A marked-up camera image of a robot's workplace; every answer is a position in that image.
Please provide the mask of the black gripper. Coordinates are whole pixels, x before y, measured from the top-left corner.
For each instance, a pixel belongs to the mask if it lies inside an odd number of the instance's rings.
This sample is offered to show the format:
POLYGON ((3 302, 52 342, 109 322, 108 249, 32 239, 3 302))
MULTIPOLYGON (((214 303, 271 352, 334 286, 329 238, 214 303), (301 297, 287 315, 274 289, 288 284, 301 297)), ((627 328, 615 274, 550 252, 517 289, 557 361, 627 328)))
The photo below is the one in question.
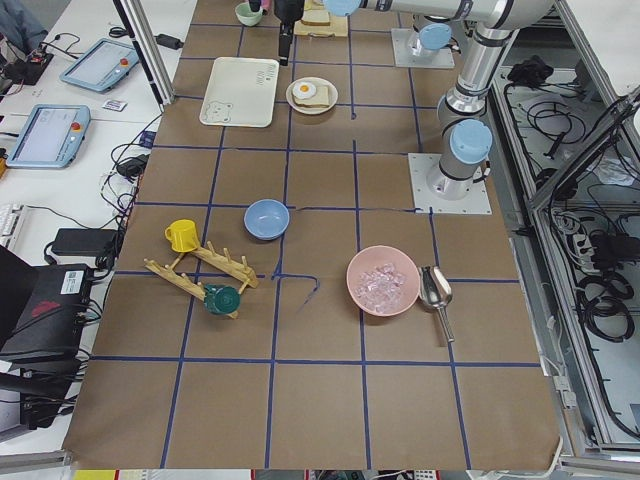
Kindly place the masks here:
POLYGON ((280 20, 278 56, 281 66, 289 64, 294 25, 304 14, 304 0, 276 0, 276 17, 280 20))

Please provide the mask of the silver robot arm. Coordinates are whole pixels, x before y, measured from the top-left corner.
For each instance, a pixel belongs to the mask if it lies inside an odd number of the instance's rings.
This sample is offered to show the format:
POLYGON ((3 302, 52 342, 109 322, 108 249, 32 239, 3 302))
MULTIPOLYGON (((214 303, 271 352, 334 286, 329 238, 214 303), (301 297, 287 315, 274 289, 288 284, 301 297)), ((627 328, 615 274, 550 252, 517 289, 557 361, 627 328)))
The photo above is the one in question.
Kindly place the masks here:
POLYGON ((356 9, 399 11, 417 16, 436 16, 476 23, 466 49, 464 65, 456 83, 441 98, 438 118, 444 152, 426 175, 428 188, 444 200, 464 198, 480 163, 487 159, 493 137, 478 119, 487 91, 502 65, 512 38, 519 29, 541 19, 550 1, 326 1, 325 8, 337 16, 356 9))

